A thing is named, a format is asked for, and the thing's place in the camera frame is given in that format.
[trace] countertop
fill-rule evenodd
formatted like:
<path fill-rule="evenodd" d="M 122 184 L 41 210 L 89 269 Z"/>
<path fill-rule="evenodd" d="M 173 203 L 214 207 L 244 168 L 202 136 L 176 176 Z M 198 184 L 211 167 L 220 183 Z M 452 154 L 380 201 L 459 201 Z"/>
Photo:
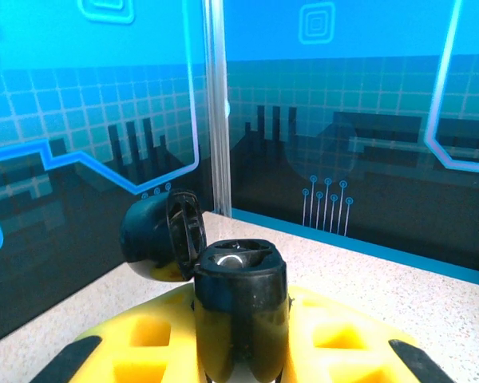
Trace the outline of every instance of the countertop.
<path fill-rule="evenodd" d="M 287 262 L 288 282 L 352 306 L 416 338 L 458 383 L 479 382 L 479 286 L 250 223 L 204 214 L 208 242 L 261 238 Z M 0 383 L 30 381 L 65 345 L 179 283 L 126 264 L 0 341 Z"/>

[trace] blue wall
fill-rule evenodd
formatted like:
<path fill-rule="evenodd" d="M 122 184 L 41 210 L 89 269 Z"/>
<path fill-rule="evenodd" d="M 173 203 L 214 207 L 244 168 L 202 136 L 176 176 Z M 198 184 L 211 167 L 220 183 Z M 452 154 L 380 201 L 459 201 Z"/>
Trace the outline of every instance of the blue wall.
<path fill-rule="evenodd" d="M 88 0 L 81 2 L 84 11 L 91 8 Z M 110 15 L 111 22 L 91 22 L 77 3 L 1 0 L 0 69 L 186 63 L 183 0 L 134 1 L 133 10 L 125 0 L 123 16 L 132 14 L 131 23 Z M 203 62 L 200 2 L 187 3 L 192 60 Z"/>
<path fill-rule="evenodd" d="M 463 2 L 453 52 L 479 53 L 479 0 Z M 443 50 L 453 9 L 453 0 L 341 0 L 333 2 L 331 41 L 302 44 L 299 28 L 305 27 L 305 19 L 299 21 L 300 12 L 305 17 L 313 11 L 305 8 L 311 3 L 330 2 L 225 0 L 228 60 L 437 55 Z M 330 13 L 329 8 L 321 10 L 321 16 Z"/>

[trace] flip-top lid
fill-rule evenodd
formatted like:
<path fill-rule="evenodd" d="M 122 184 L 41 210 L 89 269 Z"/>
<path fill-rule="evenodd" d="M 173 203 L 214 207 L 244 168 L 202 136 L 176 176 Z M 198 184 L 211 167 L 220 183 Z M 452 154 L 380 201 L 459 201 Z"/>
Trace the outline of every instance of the flip-top lid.
<path fill-rule="evenodd" d="M 146 278 L 190 280 L 206 246 L 202 211 L 191 191 L 171 190 L 137 201 L 121 223 L 126 262 Z"/>

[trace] blue trim strip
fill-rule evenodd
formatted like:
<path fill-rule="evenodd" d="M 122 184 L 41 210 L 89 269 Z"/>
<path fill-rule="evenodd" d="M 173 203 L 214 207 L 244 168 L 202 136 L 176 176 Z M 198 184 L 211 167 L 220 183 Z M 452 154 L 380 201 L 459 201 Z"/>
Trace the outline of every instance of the blue trim strip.
<path fill-rule="evenodd" d="M 266 217 L 265 215 L 258 215 L 249 211 L 242 211 L 233 208 L 232 217 L 240 221 L 254 223 L 273 230 L 298 235 L 317 242 L 326 243 L 351 251 L 357 251 L 358 253 L 371 255 L 376 258 L 401 263 L 402 265 L 431 271 L 436 274 L 479 285 L 479 271 L 476 270 L 437 261 L 435 259 L 429 259 L 420 255 L 406 253 L 404 251 L 390 249 L 389 247 L 382 247 L 373 243 L 359 241 L 342 235 L 335 235 L 325 231 L 312 229 L 310 227 L 304 227 L 296 223 L 289 223 L 282 221 L 281 219 Z"/>

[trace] yellow plastic base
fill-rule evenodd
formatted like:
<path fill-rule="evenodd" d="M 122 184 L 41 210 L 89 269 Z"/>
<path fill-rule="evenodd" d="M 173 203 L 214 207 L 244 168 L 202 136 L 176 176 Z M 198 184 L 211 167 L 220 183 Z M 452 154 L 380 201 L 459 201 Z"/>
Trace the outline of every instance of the yellow plastic base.
<path fill-rule="evenodd" d="M 289 295 L 283 383 L 418 383 L 388 343 L 414 339 L 308 290 Z M 188 283 L 84 332 L 102 342 L 71 383 L 205 383 L 192 300 Z"/>

